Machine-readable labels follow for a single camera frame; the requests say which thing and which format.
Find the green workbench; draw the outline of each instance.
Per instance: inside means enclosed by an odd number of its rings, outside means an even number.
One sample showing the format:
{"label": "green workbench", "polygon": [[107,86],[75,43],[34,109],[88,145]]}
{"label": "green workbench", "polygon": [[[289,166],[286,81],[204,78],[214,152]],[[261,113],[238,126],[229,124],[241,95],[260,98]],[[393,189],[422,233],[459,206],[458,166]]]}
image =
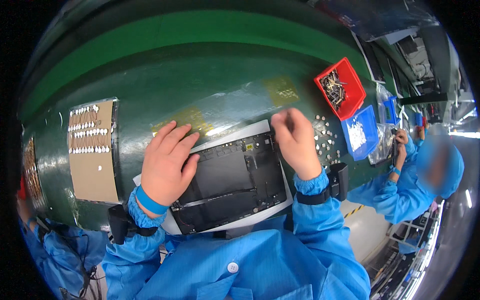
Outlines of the green workbench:
{"label": "green workbench", "polygon": [[[353,161],[340,121],[313,82],[326,67],[348,57],[367,93],[363,107],[374,105],[378,120],[376,85],[365,60],[350,31],[330,22],[336,37],[266,15],[178,12],[132,22],[88,41],[43,77],[21,112],[24,140],[35,138],[47,202],[42,213],[68,225],[108,229],[109,204],[72,198],[66,136],[71,107],[109,97],[119,99],[116,182],[123,200],[141,172],[155,126],[171,118],[188,122],[189,113],[199,113],[207,126],[224,128],[225,134],[296,107],[312,122],[316,115],[325,116],[329,130],[338,135],[320,159],[340,150],[339,159],[349,166],[350,189],[385,172],[386,165],[372,168],[366,159]],[[393,92],[388,64],[381,66]],[[278,98],[279,89],[294,96]],[[203,136],[198,143],[213,138]],[[286,175],[293,175],[289,167]]]}

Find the hand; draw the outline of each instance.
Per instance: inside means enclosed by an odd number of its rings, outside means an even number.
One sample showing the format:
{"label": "hand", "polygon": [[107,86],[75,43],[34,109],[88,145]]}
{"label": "hand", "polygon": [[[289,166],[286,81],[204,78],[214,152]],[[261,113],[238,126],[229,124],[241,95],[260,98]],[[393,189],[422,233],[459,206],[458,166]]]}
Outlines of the hand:
{"label": "hand", "polygon": [[395,167],[398,170],[402,169],[403,163],[405,162],[406,158],[407,158],[407,150],[405,149],[405,145],[398,144],[398,156],[396,158],[396,165],[395,165]]}
{"label": "hand", "polygon": [[18,212],[18,215],[20,216],[20,219],[25,224],[27,223],[28,219],[33,217],[33,214],[30,211],[30,208],[28,207],[26,200],[22,200],[19,198],[17,199],[17,212]]}
{"label": "hand", "polygon": [[317,158],[313,127],[296,108],[283,110],[272,116],[276,140],[286,162],[301,180],[310,180],[322,172]]}
{"label": "hand", "polygon": [[[158,131],[145,150],[142,166],[143,190],[153,201],[164,206],[170,206],[185,192],[195,176],[200,158],[198,154],[192,155],[182,170],[200,134],[196,132],[182,139],[192,126],[175,128],[176,124],[172,121]],[[158,216],[151,212],[147,215]]]}
{"label": "hand", "polygon": [[407,132],[403,129],[398,129],[396,131],[396,140],[402,144],[408,144],[408,135]]}
{"label": "hand", "polygon": [[423,127],[419,128],[419,138],[425,141],[425,129]]}

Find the white button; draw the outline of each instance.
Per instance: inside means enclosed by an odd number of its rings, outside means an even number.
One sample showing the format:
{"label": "white button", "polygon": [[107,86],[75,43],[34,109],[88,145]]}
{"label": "white button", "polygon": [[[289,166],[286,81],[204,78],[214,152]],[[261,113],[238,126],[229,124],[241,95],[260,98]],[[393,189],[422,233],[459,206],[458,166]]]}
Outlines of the white button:
{"label": "white button", "polygon": [[239,265],[236,263],[229,263],[227,266],[227,270],[230,273],[237,273],[239,271]]}

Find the black wrist device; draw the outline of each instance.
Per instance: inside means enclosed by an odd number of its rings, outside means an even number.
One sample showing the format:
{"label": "black wrist device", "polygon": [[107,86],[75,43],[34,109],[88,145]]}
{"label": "black wrist device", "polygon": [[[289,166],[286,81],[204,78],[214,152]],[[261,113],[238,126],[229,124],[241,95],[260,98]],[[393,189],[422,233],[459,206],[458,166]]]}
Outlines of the black wrist device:
{"label": "black wrist device", "polygon": [[297,192],[297,201],[302,204],[317,205],[322,204],[330,197],[339,201],[347,198],[348,192],[348,166],[346,163],[338,163],[330,166],[330,172],[327,174],[328,186],[317,195],[307,196]]}
{"label": "black wrist device", "polygon": [[108,209],[108,222],[110,223],[110,232],[113,236],[113,243],[118,245],[123,245],[126,237],[131,238],[135,234],[149,237],[158,230],[158,227],[138,227],[132,216],[121,204]]}

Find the clear plastic bag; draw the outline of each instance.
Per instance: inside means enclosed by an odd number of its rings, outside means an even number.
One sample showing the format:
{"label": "clear plastic bag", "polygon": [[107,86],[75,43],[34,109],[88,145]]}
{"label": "clear plastic bag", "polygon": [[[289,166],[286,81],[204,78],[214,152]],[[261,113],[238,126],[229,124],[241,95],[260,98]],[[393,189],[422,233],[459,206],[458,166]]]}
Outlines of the clear plastic bag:
{"label": "clear plastic bag", "polygon": [[387,91],[387,89],[382,85],[377,83],[377,105],[378,105],[378,117],[380,119],[381,124],[387,124],[386,118],[387,114],[385,111],[384,102],[388,100],[388,97],[393,96],[392,93]]}
{"label": "clear plastic bag", "polygon": [[378,144],[375,150],[368,154],[368,161],[371,165],[377,164],[392,154],[392,144],[394,134],[392,129],[395,128],[393,124],[379,124],[377,123]]}

